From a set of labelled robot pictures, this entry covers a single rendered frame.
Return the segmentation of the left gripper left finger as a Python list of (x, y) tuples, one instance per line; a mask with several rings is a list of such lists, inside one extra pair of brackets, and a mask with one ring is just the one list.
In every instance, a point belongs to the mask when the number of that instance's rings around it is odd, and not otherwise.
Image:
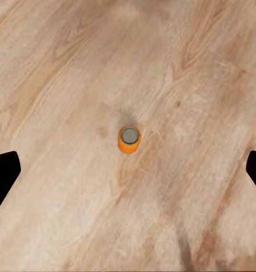
[(0, 206), (21, 172), (18, 153), (0, 154)]

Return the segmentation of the can of soda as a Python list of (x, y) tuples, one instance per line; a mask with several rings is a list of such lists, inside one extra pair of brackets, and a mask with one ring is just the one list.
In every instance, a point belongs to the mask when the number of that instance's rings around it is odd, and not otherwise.
[(133, 153), (141, 143), (141, 133), (139, 129), (132, 126), (123, 127), (117, 136), (117, 145), (125, 154)]

